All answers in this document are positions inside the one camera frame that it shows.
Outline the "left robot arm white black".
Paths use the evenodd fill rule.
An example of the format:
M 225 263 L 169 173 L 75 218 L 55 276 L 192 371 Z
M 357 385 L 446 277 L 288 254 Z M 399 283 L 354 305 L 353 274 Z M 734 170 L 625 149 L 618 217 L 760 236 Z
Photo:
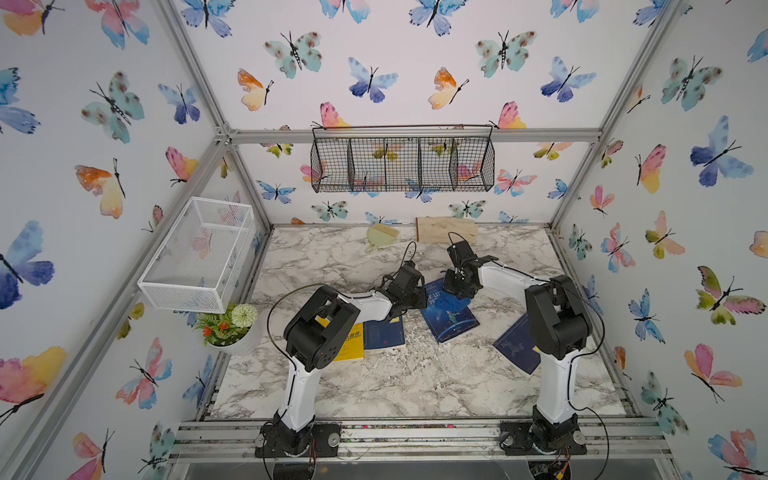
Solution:
M 315 400 L 323 370 L 341 353 L 352 329 L 368 322 L 390 322 L 427 307 L 424 276 L 412 260 L 383 277 L 378 288 L 345 294 L 318 283 L 284 329 L 288 379 L 283 403 L 262 426 L 255 454 L 296 457 L 314 447 Z

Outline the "navy yellow-label book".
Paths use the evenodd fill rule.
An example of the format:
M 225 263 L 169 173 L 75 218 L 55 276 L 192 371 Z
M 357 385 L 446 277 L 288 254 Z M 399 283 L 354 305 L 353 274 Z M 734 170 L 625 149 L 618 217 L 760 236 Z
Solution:
M 493 346 L 518 371 L 528 377 L 534 374 L 541 363 L 540 353 L 531 335 L 531 322 L 527 313 L 516 320 Z

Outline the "dark blue yellow-label book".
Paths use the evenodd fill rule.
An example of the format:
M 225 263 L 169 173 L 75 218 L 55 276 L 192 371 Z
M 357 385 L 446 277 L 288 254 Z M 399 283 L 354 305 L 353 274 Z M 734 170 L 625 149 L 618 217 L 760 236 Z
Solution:
M 371 321 L 363 325 L 365 351 L 398 348 L 405 344 L 404 324 L 400 318 Z

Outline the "blue Little Prince book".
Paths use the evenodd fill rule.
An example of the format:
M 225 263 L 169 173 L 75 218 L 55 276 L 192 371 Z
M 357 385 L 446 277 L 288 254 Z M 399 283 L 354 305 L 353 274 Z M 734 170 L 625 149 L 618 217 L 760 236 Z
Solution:
M 427 307 L 421 310 L 427 327 L 438 343 L 447 342 L 480 325 L 469 309 L 470 299 L 457 299 L 443 289 L 443 280 L 425 287 Z

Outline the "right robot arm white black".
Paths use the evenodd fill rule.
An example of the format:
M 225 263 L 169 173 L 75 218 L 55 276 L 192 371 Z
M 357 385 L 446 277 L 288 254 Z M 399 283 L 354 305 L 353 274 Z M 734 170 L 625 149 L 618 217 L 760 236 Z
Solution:
M 571 396 L 574 370 L 586 354 L 592 327 L 572 279 L 538 278 L 504 266 L 494 256 L 479 257 L 466 243 L 450 247 L 448 254 L 453 267 L 446 271 L 444 290 L 463 300 L 490 288 L 523 302 L 540 352 L 541 384 L 530 426 L 504 427 L 503 449 L 510 454 L 584 455 L 587 449 Z

